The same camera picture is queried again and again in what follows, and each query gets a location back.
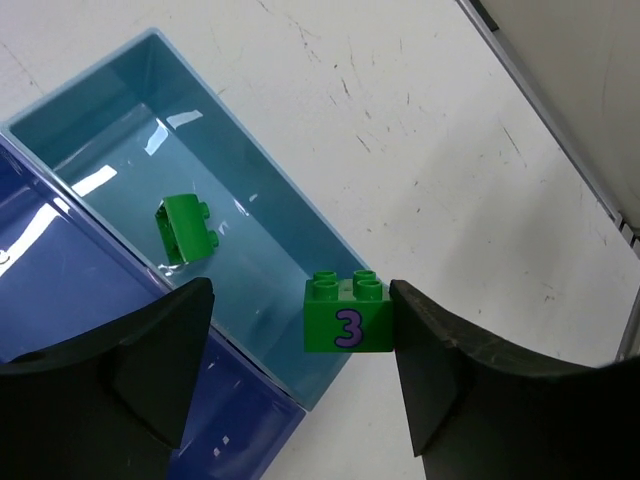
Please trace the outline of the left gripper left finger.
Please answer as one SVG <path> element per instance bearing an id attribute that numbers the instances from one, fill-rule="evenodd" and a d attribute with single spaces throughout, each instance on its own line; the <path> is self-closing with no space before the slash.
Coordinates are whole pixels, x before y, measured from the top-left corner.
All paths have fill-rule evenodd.
<path id="1" fill-rule="evenodd" d="M 182 442 L 214 293 L 196 278 L 1 367 L 4 479 L 164 479 Z"/>

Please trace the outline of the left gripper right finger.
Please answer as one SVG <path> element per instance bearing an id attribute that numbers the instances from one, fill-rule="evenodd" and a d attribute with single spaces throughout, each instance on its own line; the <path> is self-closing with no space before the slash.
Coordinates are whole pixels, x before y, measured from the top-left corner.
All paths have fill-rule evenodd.
<path id="1" fill-rule="evenodd" d="M 409 282 L 390 285 L 414 454 L 430 479 L 635 479 L 639 361 L 602 367 L 516 345 Z"/>

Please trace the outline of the green number three lego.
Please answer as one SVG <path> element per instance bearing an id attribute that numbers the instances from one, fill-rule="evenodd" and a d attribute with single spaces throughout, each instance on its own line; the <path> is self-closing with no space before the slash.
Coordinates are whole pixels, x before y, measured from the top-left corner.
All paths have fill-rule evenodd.
<path id="1" fill-rule="evenodd" d="M 372 270 L 340 279 L 319 271 L 306 282 L 304 349 L 311 353 L 382 353 L 393 345 L 393 302 Z"/>

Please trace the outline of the green lego brick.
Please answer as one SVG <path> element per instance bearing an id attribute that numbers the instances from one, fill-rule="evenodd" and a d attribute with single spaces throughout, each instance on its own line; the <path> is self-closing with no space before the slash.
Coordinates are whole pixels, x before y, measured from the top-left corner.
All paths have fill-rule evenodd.
<path id="1" fill-rule="evenodd" d="M 219 247 L 217 233 L 207 227 L 209 207 L 196 194 L 163 198 L 154 217 L 171 265 L 199 261 Z"/>

